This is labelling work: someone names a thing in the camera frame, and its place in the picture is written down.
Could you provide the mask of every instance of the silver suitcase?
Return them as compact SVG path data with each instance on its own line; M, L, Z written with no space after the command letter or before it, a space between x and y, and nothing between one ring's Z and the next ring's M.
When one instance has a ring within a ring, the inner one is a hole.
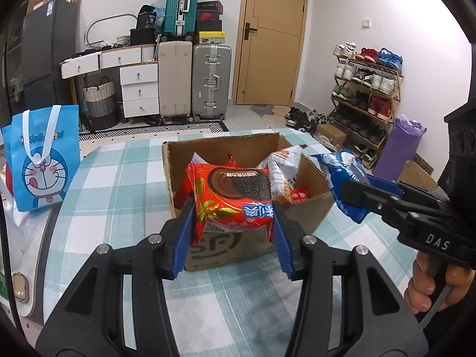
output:
M230 85L231 48L224 44L193 47L192 113L201 118L225 119Z
M160 43L159 105L162 117L190 116L191 80L192 43L189 41Z

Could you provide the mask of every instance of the laundry basket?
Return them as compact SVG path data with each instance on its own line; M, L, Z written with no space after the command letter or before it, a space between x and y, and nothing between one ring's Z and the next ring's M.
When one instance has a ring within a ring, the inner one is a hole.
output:
M114 81L83 89L91 127L94 131L105 130L119 123Z

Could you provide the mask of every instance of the door frame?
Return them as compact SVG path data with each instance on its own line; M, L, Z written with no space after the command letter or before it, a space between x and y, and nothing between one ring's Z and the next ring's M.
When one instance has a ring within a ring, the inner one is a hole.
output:
M296 68L296 73L294 75L293 94L289 99L290 106L294 102L294 97L296 96L296 86L298 85L299 68L301 67L302 49L304 46L304 34L306 32L306 19L308 17L308 1L309 0L304 0L304 14L303 14L303 20L302 20L301 42L299 43L299 54L297 56L297 68ZM239 10L237 44L236 44L236 51L235 51L235 66L233 69L233 88L231 91L231 97L233 98L234 104L244 104L244 103L237 103L237 91L238 91L239 66L241 62L241 47L243 45L243 37L244 37L244 29L245 29L245 12L246 12L246 0L241 0L240 10Z

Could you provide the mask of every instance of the red tongue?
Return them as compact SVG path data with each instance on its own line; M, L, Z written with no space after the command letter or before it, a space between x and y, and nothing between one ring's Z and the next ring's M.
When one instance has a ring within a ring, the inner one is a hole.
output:
M38 188L38 181L36 180L36 178L32 177L28 183L29 183L32 187Z

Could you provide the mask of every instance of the checkered tablecloth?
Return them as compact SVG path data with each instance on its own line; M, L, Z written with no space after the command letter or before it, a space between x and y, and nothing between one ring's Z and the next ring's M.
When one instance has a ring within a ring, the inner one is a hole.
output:
M177 136L166 140L222 135L281 133L292 145L308 144L304 153L327 153L309 134L292 129L253 130ZM159 232L170 219L161 145L164 138L104 145L82 161L56 223L49 248L44 286L48 318L75 274L101 243L113 248L134 245ZM397 231L370 215L357 225L334 205L316 227L328 245L372 251L401 292L411 276L416 252L397 242ZM287 280L275 253L206 271L181 272L164 281L167 307L181 356L276 357L284 355L298 306L300 282ZM338 345L340 283L334 278L330 346ZM126 344L135 347L131 278L124 281Z

